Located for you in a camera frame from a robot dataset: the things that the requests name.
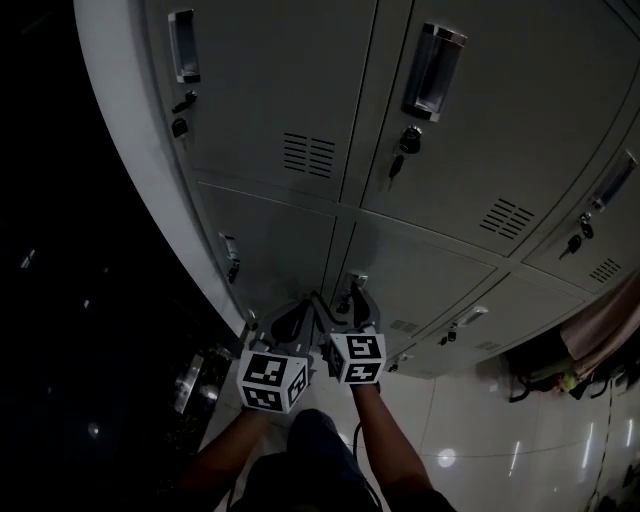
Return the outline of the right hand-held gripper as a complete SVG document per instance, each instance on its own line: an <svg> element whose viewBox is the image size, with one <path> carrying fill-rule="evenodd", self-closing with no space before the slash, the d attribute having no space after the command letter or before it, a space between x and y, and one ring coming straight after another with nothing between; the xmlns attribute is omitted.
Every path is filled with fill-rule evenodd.
<svg viewBox="0 0 640 512"><path fill-rule="evenodd" d="M337 322L331 320L321 295L316 291L310 294L315 323L325 333L329 373L341 384L376 384L387 359L379 308L357 283L350 284L347 298L352 317Z"/></svg>

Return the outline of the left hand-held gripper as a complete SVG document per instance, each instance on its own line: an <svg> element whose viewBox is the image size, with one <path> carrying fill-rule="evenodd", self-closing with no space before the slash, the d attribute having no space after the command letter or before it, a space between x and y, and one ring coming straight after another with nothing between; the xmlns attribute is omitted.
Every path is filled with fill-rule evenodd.
<svg viewBox="0 0 640 512"><path fill-rule="evenodd" d="M309 386L316 310L305 298L272 311L257 325L241 354L236 384L247 408L291 412Z"/></svg>

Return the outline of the grey metal locker door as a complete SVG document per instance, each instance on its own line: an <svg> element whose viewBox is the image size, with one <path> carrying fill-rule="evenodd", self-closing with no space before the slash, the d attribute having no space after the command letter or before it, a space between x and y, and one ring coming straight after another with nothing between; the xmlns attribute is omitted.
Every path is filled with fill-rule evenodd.
<svg viewBox="0 0 640 512"><path fill-rule="evenodd" d="M416 336L480 285L496 267L470 257L462 245L377 214L355 222L331 309L349 292L349 278L380 310L379 331L400 343Z"/></svg>

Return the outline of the grey metal locker cabinet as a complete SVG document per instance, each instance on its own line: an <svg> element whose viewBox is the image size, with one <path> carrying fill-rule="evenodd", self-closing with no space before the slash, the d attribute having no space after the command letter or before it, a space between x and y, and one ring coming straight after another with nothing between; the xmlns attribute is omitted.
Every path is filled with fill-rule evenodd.
<svg viewBox="0 0 640 512"><path fill-rule="evenodd" d="M116 149L215 307L331 308L377 214L496 270L387 366L433 378L640 268L640 0L73 0Z"/></svg>

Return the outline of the person's right forearm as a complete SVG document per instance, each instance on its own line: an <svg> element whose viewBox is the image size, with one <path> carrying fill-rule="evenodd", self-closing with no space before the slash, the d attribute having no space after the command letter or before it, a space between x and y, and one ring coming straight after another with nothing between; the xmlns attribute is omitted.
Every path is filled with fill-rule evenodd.
<svg viewBox="0 0 640 512"><path fill-rule="evenodd" d="M391 510L432 488L426 469L373 384L352 385L371 470Z"/></svg>

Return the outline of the person's left forearm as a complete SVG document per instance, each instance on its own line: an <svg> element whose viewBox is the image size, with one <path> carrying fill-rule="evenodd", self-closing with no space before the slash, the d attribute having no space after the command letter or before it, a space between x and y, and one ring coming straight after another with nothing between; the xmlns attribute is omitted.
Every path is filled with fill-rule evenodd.
<svg viewBox="0 0 640 512"><path fill-rule="evenodd" d="M220 504L268 426L266 412L242 409L193 458L178 482L181 501L191 512L212 512Z"/></svg>

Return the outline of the person's blue trousers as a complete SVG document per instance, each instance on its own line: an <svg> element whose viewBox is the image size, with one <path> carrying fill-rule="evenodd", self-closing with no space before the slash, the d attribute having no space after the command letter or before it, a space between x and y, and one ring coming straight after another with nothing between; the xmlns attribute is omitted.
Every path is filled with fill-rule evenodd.
<svg viewBox="0 0 640 512"><path fill-rule="evenodd" d="M305 409L296 415L287 438L287 452L318 479L364 483L364 475L333 420L318 409Z"/></svg>

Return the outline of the person's dark shirt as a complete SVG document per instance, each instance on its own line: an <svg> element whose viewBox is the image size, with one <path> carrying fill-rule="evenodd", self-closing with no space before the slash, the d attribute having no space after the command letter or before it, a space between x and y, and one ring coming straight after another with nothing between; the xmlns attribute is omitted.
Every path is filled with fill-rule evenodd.
<svg viewBox="0 0 640 512"><path fill-rule="evenodd" d="M456 512L431 485L411 446L376 445L369 466L392 512ZM228 512L380 512L355 457L339 451L291 449L263 456L251 468L243 495Z"/></svg>

